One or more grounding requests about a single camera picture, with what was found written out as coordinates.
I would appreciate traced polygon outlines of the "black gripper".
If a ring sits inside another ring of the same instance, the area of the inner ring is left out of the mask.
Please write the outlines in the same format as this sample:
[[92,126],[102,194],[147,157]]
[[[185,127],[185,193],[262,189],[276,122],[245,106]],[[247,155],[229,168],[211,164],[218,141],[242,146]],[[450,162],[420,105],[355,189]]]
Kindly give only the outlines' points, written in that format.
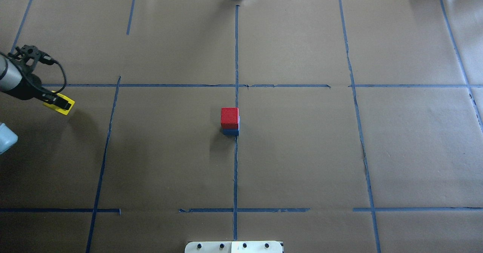
[[66,96],[58,96],[54,91],[43,88],[40,78],[34,74],[28,74],[27,78],[33,85],[30,85],[20,73],[4,73],[4,93],[19,100],[37,98],[42,101],[53,101],[51,106],[54,106],[55,109],[71,110],[72,99]]

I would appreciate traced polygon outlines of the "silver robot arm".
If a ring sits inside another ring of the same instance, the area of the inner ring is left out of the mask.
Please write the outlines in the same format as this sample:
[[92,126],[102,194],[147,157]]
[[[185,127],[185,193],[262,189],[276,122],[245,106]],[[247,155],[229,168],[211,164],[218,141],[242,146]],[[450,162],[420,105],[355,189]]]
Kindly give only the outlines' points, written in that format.
[[[33,71],[36,64],[57,65],[62,73],[63,84],[57,91],[43,87],[42,80]],[[16,54],[1,53],[1,93],[26,101],[37,99],[50,109],[63,115],[68,115],[75,101],[62,95],[67,86],[67,75],[59,61],[43,51],[33,48],[17,49]]]

